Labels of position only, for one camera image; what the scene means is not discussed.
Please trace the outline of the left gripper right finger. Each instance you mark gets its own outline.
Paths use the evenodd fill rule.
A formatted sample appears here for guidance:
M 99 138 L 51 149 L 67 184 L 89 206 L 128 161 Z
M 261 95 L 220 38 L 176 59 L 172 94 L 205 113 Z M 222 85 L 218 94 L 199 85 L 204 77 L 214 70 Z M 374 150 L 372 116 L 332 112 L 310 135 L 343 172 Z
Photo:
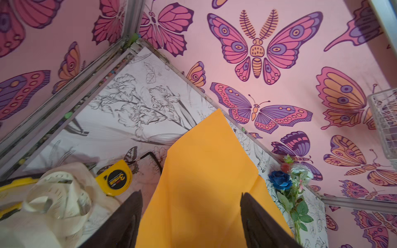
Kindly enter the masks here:
M 240 208 L 248 248 L 301 247 L 249 193 L 242 194 Z

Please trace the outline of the white fake flower stem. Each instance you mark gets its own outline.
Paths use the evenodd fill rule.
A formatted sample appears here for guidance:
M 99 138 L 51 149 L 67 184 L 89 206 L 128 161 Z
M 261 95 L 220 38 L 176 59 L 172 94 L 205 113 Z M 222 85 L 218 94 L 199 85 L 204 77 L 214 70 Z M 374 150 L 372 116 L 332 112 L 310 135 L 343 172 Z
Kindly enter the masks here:
M 295 240 L 301 246 L 304 246 L 301 232 L 308 231 L 307 224 L 313 222 L 313 218 L 309 215 L 304 191 L 313 178 L 313 174 L 306 166 L 299 165 L 294 166 L 289 175 L 293 183 L 291 189 L 287 191 L 278 190 L 277 195 L 279 202 L 293 220 Z

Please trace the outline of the pink fake rose stem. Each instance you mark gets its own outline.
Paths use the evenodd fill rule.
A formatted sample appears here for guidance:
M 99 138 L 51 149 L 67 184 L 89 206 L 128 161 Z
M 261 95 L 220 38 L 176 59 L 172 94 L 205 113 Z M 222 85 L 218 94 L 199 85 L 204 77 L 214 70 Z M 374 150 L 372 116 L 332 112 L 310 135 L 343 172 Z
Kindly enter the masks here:
M 290 155 L 286 155 L 283 157 L 283 163 L 281 165 L 281 170 L 284 173 L 289 174 L 292 170 L 293 164 L 294 164 L 293 158 Z

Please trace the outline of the blue fake flower stem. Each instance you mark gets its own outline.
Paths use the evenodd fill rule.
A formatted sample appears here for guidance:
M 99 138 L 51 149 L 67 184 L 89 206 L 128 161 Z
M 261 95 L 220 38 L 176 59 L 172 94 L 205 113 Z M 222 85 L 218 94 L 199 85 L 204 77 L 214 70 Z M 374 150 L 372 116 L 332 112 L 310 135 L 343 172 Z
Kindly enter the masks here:
M 280 191 L 290 190 L 293 185 L 290 175 L 281 170 L 271 172 L 269 180 L 273 186 Z

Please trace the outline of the orange wrapping paper sheet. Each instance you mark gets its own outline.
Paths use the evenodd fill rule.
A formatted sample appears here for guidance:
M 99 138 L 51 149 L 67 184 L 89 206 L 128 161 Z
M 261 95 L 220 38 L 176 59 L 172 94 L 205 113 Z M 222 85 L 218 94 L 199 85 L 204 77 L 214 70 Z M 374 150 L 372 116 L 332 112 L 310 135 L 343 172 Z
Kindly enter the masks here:
M 293 237 L 266 181 L 220 110 L 167 151 L 143 215 L 138 248 L 244 248 L 240 199 L 249 193 Z

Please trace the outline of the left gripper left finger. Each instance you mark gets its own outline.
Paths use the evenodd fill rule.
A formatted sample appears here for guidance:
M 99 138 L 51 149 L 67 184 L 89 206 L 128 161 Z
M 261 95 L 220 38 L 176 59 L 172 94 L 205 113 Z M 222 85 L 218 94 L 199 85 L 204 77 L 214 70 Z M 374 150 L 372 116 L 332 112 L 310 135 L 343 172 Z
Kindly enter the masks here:
M 80 247 L 134 248 L 142 216 L 142 192 L 133 192 Z

